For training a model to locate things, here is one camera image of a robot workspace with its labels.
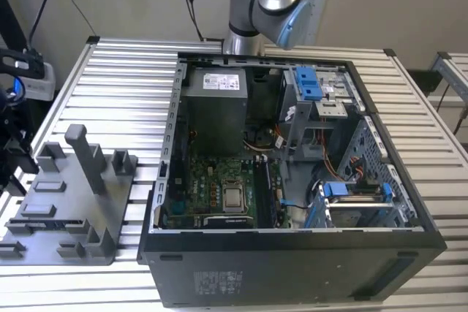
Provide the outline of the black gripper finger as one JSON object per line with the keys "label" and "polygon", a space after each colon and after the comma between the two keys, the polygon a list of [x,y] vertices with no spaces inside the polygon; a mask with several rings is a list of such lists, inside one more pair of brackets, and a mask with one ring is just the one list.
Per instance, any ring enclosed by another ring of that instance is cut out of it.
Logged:
{"label": "black gripper finger", "polygon": [[14,173],[17,168],[21,168],[24,173],[37,174],[39,172],[38,164],[31,156],[30,146],[26,146],[25,148],[20,146],[8,147],[7,160],[12,173]]}
{"label": "black gripper finger", "polygon": [[4,192],[12,196],[26,195],[25,188],[10,171],[1,171],[1,194]]}

